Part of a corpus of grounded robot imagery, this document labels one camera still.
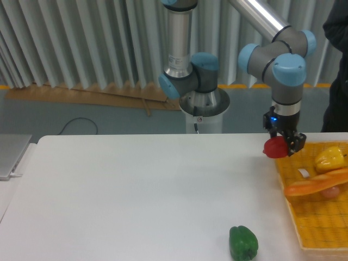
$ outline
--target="yellow bell pepper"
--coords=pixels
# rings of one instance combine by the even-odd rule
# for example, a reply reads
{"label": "yellow bell pepper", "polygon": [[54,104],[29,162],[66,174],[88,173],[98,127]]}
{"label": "yellow bell pepper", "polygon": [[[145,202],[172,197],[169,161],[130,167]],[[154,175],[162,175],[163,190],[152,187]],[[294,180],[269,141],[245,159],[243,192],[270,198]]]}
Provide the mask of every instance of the yellow bell pepper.
{"label": "yellow bell pepper", "polygon": [[344,155],[339,147],[330,147],[315,157],[315,169],[319,173],[341,169],[345,166]]}

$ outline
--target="floor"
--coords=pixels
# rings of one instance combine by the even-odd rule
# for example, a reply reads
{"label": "floor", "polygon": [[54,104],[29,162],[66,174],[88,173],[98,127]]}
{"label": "floor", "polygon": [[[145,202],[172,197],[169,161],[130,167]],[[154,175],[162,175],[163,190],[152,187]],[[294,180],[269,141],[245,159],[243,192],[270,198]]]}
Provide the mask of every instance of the floor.
{"label": "floor", "polygon": [[[270,89],[226,89],[231,105],[224,115],[224,133],[265,133],[263,114],[271,104]],[[32,134],[31,142],[45,135],[57,135],[72,118],[87,117],[98,126],[99,134],[178,134],[185,133],[181,111],[152,110],[101,105],[48,103],[8,100],[0,90],[0,133]],[[328,88],[305,88],[300,132],[320,132],[328,105]],[[95,126],[85,120],[73,121],[65,135],[94,134]]]}

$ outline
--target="silver cylinder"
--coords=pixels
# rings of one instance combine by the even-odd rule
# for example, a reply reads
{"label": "silver cylinder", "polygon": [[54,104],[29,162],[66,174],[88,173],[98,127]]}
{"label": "silver cylinder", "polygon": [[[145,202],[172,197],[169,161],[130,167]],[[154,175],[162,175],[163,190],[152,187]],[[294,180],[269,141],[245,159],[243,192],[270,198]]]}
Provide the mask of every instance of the silver cylinder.
{"label": "silver cylinder", "polygon": [[190,63],[192,10],[175,12],[168,10],[168,67],[166,74],[175,78],[186,77],[192,72]]}
{"label": "silver cylinder", "polygon": [[229,2],[269,41],[272,41],[280,30],[289,25],[266,3],[258,0],[229,0]]}
{"label": "silver cylinder", "polygon": [[275,107],[274,112],[282,116],[292,116],[298,113],[301,109],[301,101],[292,105],[282,105],[275,101],[272,101],[272,106]]}

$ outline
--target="green bell pepper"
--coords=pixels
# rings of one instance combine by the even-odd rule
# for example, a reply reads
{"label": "green bell pepper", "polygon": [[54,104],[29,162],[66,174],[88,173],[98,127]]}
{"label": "green bell pepper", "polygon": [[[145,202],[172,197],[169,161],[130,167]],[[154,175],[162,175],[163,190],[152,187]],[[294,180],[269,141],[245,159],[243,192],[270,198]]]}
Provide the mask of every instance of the green bell pepper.
{"label": "green bell pepper", "polygon": [[235,261],[252,260],[259,248],[256,236],[244,226],[229,230],[229,251]]}

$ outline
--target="laptop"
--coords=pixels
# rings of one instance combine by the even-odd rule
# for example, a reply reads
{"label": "laptop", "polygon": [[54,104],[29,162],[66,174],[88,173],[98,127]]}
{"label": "laptop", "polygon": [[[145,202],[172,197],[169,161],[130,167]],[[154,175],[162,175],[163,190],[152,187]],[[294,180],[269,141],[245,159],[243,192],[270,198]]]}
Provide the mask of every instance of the laptop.
{"label": "laptop", "polygon": [[31,139],[28,134],[0,134],[0,181],[8,181]]}

